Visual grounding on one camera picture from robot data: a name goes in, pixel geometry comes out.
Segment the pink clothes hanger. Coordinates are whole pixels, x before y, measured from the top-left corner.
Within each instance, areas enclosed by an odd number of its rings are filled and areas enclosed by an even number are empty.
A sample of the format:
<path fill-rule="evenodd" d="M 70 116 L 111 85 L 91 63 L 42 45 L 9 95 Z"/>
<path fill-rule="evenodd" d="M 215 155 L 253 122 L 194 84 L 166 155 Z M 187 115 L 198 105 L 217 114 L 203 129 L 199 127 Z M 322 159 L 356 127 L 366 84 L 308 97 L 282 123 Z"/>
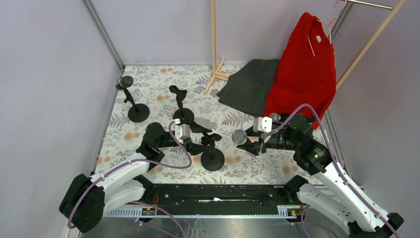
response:
<path fill-rule="evenodd" d="M 337 6 L 339 0 L 336 1 L 336 3 L 334 4 L 334 7 Z M 344 0 L 343 6 L 341 7 L 341 9 L 338 11 L 338 13 L 335 15 L 335 17 L 327 24 L 325 22 L 322 22 L 319 19 L 316 19 L 322 26 L 326 26 L 328 28 L 328 39 L 329 39 L 329 44 L 332 45 L 332 27 L 334 26 L 334 24 L 336 23 L 336 21 L 338 20 L 338 17 L 342 14 L 342 12 L 344 11 L 346 5 L 347 5 L 347 0 Z M 311 43 L 311 40 L 308 36 L 308 43 L 311 49 L 311 52 L 313 54 L 313 56 L 315 56 L 315 52 Z"/>

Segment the purple glitter microphone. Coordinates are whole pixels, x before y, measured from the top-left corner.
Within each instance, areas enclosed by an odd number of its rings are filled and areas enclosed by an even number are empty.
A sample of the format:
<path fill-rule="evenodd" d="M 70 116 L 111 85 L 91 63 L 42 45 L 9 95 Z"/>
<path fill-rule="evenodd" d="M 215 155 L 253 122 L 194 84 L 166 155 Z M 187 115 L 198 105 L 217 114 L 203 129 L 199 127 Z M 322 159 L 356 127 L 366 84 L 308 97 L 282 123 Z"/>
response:
<path fill-rule="evenodd" d="M 231 139 L 232 139 L 232 142 L 236 146 L 237 145 L 242 145 L 242 144 L 249 144 L 249 143 L 258 143 L 257 141 L 251 141 L 248 138 L 246 132 L 244 130 L 241 130 L 241 129 L 234 130 L 232 135 L 231 135 Z"/>

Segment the black mic stand back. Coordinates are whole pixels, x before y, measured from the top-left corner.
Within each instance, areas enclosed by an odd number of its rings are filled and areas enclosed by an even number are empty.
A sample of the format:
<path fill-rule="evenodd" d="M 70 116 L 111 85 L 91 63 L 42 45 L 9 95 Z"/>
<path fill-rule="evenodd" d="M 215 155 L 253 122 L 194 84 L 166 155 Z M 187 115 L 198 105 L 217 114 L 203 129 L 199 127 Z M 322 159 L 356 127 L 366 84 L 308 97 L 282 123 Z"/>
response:
<path fill-rule="evenodd" d="M 204 169 L 214 172 L 220 170 L 225 162 L 224 154 L 215 147 L 215 143 L 220 141 L 222 136 L 217 133 L 203 133 L 201 144 L 206 146 L 206 150 L 201 155 L 201 164 Z"/>

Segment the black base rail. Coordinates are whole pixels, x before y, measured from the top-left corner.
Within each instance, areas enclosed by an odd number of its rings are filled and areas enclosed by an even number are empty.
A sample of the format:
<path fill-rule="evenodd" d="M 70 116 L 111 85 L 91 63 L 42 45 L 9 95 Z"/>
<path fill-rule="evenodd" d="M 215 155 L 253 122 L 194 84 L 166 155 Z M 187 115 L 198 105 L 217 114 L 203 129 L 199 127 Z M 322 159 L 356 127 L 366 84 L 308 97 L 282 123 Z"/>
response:
<path fill-rule="evenodd" d="M 140 202 L 176 215 L 277 215 L 301 202 L 281 185 L 154 184 Z"/>

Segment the floral table mat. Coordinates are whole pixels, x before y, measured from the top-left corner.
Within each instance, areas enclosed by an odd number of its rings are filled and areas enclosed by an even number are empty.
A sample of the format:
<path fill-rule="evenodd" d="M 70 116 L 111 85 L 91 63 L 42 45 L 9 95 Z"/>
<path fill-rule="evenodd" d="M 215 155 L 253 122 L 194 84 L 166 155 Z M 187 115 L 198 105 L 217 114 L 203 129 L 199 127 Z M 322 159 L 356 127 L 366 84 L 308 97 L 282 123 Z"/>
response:
<path fill-rule="evenodd" d="M 210 81 L 210 66 L 128 66 L 125 75 L 134 79 L 129 88 L 135 102 L 146 104 L 149 117 L 140 123 L 128 119 L 130 103 L 124 103 L 123 92 L 117 94 L 106 129 L 101 151 L 97 158 L 96 173 L 103 173 L 111 167 L 129 159 L 140 146 L 146 126 L 158 122 L 167 127 L 178 106 L 169 86 L 188 91 L 184 107 L 194 113 L 196 123 L 220 134 L 222 139 L 215 145 L 225 156 L 223 167 L 215 172 L 207 171 L 201 165 L 200 155 L 192 157 L 188 169 L 177 170 L 157 166 L 146 173 L 154 183 L 208 183 L 208 184 L 285 184 L 295 175 L 300 175 L 313 184 L 319 181 L 302 170 L 293 160 L 293 152 L 268 150 L 254 158 L 236 148 L 231 134 L 236 129 L 247 129 L 253 118 L 219 102 L 217 93 L 225 82 L 217 80 L 205 94 Z M 188 163 L 179 147 L 162 149 L 162 163 L 183 166 Z"/>

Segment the wooden clothes rack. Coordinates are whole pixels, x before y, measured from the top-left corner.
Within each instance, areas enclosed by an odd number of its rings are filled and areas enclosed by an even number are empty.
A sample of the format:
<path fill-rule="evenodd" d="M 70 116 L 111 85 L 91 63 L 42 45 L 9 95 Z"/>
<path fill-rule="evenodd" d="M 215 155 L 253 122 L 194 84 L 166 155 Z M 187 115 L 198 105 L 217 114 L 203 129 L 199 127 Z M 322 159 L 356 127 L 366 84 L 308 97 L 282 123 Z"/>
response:
<path fill-rule="evenodd" d="M 354 58 L 354 60 L 349 64 L 348 68 L 345 70 L 345 72 L 342 74 L 339 80 L 336 82 L 336 89 L 339 89 L 339 87 L 344 83 L 344 81 L 350 75 L 352 70 L 356 67 L 356 65 L 363 58 L 363 56 L 366 54 L 366 52 L 369 50 L 372 44 L 376 41 L 376 39 L 379 37 L 382 31 L 386 28 L 386 26 L 389 24 L 392 18 L 397 14 L 397 12 L 401 9 L 401 7 L 405 3 L 404 0 L 398 0 L 396 1 L 396 4 L 394 6 L 385 6 L 385 5 L 380 5 L 380 4 L 375 4 L 375 3 L 370 3 L 370 2 L 360 1 L 360 0 L 352 0 L 350 2 L 388 9 L 390 10 L 390 13 L 384 19 L 384 21 L 381 23 L 381 25 L 378 27 L 378 29 L 372 35 L 372 37 L 369 39 L 366 45 L 361 49 L 358 55 Z M 216 79 L 227 81 L 229 78 L 228 74 L 220 71 L 224 65 L 225 59 L 222 58 L 220 61 L 217 60 L 217 19 L 216 19 L 216 1 L 215 0 L 210 1 L 210 16 L 211 16 L 212 76 L 210 78 L 210 82 L 207 84 L 206 89 L 204 91 L 205 94 L 209 92 L 209 90 L 211 89 Z"/>

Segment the black mic stand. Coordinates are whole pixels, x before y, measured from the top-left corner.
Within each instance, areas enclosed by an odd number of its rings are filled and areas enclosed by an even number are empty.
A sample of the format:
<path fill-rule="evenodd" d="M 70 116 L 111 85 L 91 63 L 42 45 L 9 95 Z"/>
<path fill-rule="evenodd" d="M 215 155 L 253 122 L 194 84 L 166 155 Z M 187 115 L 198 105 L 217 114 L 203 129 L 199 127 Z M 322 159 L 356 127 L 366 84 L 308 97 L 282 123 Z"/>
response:
<path fill-rule="evenodd" d="M 224 154 L 215 147 L 215 143 L 220 141 L 222 136 L 217 133 L 203 133 L 201 144 L 206 146 L 206 150 L 201 155 L 201 164 L 204 169 L 214 172 L 220 170 L 225 162 Z"/>
<path fill-rule="evenodd" d="M 183 106 L 183 100 L 186 98 L 188 91 L 185 89 L 178 89 L 175 85 L 169 86 L 169 90 L 171 93 L 175 94 L 175 99 L 178 105 L 178 110 L 175 111 L 172 118 L 179 119 L 180 122 L 191 126 L 194 122 L 194 113 Z"/>
<path fill-rule="evenodd" d="M 130 102 L 131 107 L 128 111 L 128 118 L 130 121 L 140 123 L 145 121 L 150 115 L 150 109 L 147 105 L 136 103 L 129 92 L 128 88 L 134 83 L 134 79 L 131 76 L 123 76 L 117 80 L 116 89 L 123 91 L 125 94 L 124 103 Z"/>

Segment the silver head black microphone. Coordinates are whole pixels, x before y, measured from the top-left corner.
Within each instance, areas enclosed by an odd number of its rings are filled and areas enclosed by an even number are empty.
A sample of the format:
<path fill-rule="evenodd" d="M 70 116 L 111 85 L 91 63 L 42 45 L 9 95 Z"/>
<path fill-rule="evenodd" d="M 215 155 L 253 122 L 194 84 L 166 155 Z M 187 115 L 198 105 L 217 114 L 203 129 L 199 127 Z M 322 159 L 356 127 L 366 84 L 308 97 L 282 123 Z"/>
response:
<path fill-rule="evenodd" d="M 271 113 L 268 117 L 272 119 L 273 123 L 283 123 L 289 116 L 289 114 Z"/>

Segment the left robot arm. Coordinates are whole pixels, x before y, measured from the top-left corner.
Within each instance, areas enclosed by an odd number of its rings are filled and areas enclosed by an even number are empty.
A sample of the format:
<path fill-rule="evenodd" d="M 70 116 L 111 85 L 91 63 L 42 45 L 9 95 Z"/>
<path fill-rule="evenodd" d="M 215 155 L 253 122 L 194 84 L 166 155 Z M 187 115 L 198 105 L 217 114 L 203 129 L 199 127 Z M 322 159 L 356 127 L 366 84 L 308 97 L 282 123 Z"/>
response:
<path fill-rule="evenodd" d="M 108 171 L 86 176 L 76 176 L 60 206 L 60 213 L 67 218 L 67 227 L 82 233 L 92 230 L 109 211 L 122 205 L 139 201 L 146 193 L 144 185 L 136 180 L 156 166 L 184 170 L 191 167 L 192 156 L 204 152 L 208 146 L 195 144 L 190 133 L 212 135 L 212 130 L 193 120 L 173 119 L 165 130 L 158 122 L 146 127 L 141 145 L 129 159 L 111 167 Z M 161 148 L 179 147 L 188 163 L 176 166 L 162 163 Z"/>

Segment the red t-shirt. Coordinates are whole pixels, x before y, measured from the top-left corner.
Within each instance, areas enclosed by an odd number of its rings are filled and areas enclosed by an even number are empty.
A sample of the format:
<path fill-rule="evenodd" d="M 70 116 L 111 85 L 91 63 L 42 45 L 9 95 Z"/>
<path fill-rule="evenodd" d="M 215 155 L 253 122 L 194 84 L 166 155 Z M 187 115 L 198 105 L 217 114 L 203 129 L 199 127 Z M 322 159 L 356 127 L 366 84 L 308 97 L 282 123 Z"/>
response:
<path fill-rule="evenodd" d="M 280 58 L 263 116 L 290 115 L 301 104 L 309 104 L 323 118 L 335 94 L 333 45 L 318 18 L 305 12 Z"/>

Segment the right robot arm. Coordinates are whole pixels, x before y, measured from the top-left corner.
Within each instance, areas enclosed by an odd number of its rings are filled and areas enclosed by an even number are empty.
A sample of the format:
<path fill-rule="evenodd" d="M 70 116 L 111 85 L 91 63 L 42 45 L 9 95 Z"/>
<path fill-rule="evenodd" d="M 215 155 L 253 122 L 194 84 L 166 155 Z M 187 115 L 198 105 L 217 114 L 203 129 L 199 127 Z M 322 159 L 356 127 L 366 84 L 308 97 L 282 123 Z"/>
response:
<path fill-rule="evenodd" d="M 255 119 L 248 130 L 232 133 L 237 148 L 258 156 L 267 149 L 294 151 L 296 164 L 322 182 L 335 198 L 317 191 L 302 176 L 294 176 L 285 185 L 291 201 L 313 207 L 351 238 L 389 238 L 404 223 L 398 213 L 390 213 L 370 199 L 334 159 L 327 146 L 313 137 L 313 127 L 304 115 L 295 115 L 285 124 L 269 117 Z"/>

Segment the black mic stand front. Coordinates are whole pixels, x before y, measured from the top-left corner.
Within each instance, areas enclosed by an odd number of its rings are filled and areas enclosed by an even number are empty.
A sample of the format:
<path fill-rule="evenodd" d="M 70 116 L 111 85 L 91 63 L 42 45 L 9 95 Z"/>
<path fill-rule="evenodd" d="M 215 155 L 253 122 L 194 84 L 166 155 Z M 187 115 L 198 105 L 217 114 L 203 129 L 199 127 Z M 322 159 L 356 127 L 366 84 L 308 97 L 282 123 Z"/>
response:
<path fill-rule="evenodd" d="M 125 94 L 124 103 L 130 102 L 131 107 L 128 111 L 128 118 L 130 121 L 140 123 L 145 121 L 150 115 L 150 109 L 147 105 L 136 103 L 129 92 L 128 88 L 134 83 L 134 79 L 131 76 L 123 76 L 117 80 L 116 89 L 123 91 Z"/>

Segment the grey dotted cloth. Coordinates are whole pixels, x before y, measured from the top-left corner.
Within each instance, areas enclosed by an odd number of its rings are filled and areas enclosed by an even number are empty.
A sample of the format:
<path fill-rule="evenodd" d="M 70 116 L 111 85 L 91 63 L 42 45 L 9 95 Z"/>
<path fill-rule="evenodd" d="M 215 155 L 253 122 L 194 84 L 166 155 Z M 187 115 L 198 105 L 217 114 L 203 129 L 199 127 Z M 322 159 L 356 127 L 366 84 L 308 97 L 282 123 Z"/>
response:
<path fill-rule="evenodd" d="M 251 60 L 229 76 L 217 93 L 219 102 L 254 117 L 263 115 L 278 64 L 278 59 Z"/>

